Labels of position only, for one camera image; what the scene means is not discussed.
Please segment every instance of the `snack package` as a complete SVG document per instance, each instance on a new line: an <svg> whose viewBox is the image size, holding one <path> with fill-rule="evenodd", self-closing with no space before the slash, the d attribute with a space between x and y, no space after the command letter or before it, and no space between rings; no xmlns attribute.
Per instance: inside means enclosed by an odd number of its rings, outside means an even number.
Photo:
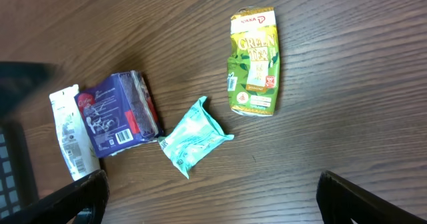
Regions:
<svg viewBox="0 0 427 224"><path fill-rule="evenodd" d="M137 71L116 73L75 97L97 157L155 141L163 133Z"/></svg>
<svg viewBox="0 0 427 224"><path fill-rule="evenodd" d="M280 54L273 7L246 8L232 16L228 99L240 115L273 115Z"/></svg>
<svg viewBox="0 0 427 224"><path fill-rule="evenodd" d="M79 86L74 85L49 95L59 147L74 181L99 169L99 160L74 102L78 93Z"/></svg>
<svg viewBox="0 0 427 224"><path fill-rule="evenodd" d="M187 178L188 171L209 152L234 135L225 135L220 125L205 111L200 97L167 137L159 137L163 152Z"/></svg>

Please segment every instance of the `white packet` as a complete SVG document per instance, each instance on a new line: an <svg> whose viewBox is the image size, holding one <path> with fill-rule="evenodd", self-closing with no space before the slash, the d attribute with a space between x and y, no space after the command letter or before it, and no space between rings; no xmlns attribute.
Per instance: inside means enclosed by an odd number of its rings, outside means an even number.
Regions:
<svg viewBox="0 0 427 224"><path fill-rule="evenodd" d="M49 95L59 147L74 181L100 168L74 101L78 93L79 86L74 85Z"/></svg>

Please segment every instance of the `small mint candy wrapper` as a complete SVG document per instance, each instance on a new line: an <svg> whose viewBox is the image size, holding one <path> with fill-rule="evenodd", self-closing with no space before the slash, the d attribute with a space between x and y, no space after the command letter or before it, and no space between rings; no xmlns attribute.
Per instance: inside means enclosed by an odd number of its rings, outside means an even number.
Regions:
<svg viewBox="0 0 427 224"><path fill-rule="evenodd" d="M163 152L187 178L188 171L224 141L234 138L226 135L220 125L206 112L200 97L167 137L159 137Z"/></svg>

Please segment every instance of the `wood grain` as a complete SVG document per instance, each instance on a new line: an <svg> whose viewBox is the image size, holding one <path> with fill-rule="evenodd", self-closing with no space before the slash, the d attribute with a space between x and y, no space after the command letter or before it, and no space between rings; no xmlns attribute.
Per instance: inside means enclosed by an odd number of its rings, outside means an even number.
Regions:
<svg viewBox="0 0 427 224"><path fill-rule="evenodd" d="M282 72L271 118L230 111L230 16L274 6ZM57 66L14 113L40 196L71 182L48 94L146 74L166 133L202 95L236 135L190 180L157 144L105 159L104 223L321 223L329 169L427 219L427 0L0 0L0 59Z"/></svg>

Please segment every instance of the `food packet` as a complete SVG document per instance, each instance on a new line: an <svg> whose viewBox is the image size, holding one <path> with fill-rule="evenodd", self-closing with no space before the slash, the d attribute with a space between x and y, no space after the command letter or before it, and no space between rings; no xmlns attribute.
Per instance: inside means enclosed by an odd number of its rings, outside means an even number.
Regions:
<svg viewBox="0 0 427 224"><path fill-rule="evenodd" d="M74 181L99 169L99 160L74 102L78 93L79 86L74 85L49 96L59 147Z"/></svg>
<svg viewBox="0 0 427 224"><path fill-rule="evenodd" d="M113 74L74 99L97 157L155 141L163 133L137 71Z"/></svg>
<svg viewBox="0 0 427 224"><path fill-rule="evenodd" d="M159 137L163 152L187 178L188 171L209 152L234 135L225 135L220 125L205 111L200 97L167 137Z"/></svg>
<svg viewBox="0 0 427 224"><path fill-rule="evenodd" d="M273 7L246 8L232 16L228 99L240 115L273 115L280 54Z"/></svg>

